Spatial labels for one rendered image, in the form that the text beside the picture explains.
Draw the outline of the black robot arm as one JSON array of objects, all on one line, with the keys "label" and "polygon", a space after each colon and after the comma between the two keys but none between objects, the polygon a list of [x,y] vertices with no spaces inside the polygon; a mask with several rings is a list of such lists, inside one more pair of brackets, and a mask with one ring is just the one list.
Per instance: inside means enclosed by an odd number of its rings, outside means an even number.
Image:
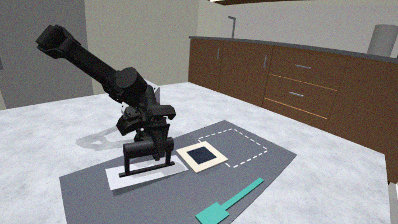
[{"label": "black robot arm", "polygon": [[[116,124],[122,136],[136,130],[147,122],[145,113],[136,104],[143,99],[155,99],[153,87],[148,85],[133,67],[116,71],[101,59],[81,46],[64,27],[49,25],[38,37],[37,48],[46,55],[58,59],[64,58],[101,83],[103,90],[114,101],[128,104]],[[137,109],[137,110],[136,110]],[[142,120],[141,120],[142,119]]]}]

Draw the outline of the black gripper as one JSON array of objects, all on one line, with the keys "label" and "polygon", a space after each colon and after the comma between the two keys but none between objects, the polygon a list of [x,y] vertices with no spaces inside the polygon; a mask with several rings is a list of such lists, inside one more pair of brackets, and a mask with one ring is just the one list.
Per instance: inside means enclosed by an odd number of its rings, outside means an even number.
[{"label": "black gripper", "polygon": [[[169,120],[173,120],[176,116],[175,109],[171,105],[161,105],[155,99],[143,99],[136,104],[137,109],[140,108],[146,115],[146,121],[139,125],[141,132],[136,133],[135,142],[152,140],[154,141],[157,154],[152,155],[155,161],[159,161],[165,154],[166,142],[170,124],[166,123],[167,116]],[[136,109],[136,110],[137,110]]]}]

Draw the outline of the cream square tile with dark blue centre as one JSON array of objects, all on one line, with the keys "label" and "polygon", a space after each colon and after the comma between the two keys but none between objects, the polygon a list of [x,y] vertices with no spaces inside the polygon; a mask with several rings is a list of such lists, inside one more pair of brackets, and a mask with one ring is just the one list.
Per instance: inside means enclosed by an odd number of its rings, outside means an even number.
[{"label": "cream square tile with dark blue centre", "polygon": [[176,151],[195,173],[207,170],[228,160],[206,141],[183,147]]}]

